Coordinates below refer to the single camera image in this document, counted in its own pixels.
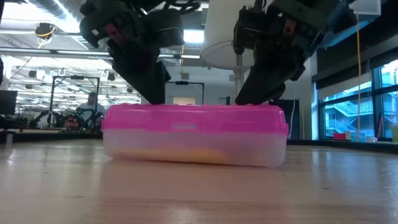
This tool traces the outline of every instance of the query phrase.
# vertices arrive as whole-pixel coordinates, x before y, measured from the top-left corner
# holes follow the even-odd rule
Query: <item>clear plastic box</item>
[[[277,106],[113,105],[103,121],[113,158],[277,167],[288,125]]]

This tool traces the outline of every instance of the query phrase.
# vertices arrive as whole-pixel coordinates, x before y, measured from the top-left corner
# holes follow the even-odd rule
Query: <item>pink lid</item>
[[[170,132],[289,133],[284,112],[271,105],[113,105],[107,110],[102,127]]]

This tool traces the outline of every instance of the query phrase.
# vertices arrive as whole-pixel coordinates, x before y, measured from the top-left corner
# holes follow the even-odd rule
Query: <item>desk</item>
[[[278,169],[111,161],[101,140],[0,152],[1,224],[398,223],[398,157],[288,146]]]

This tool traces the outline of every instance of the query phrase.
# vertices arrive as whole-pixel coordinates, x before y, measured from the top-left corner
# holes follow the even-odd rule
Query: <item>computer monitor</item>
[[[0,90],[0,114],[14,115],[18,91]]]

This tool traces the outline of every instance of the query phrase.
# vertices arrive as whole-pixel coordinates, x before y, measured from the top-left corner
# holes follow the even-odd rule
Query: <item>lamp shade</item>
[[[211,0],[206,19],[205,39],[200,58],[210,67],[232,70],[236,67],[233,49],[234,27],[243,6],[255,0]],[[254,63],[252,50],[243,53],[243,67]]]

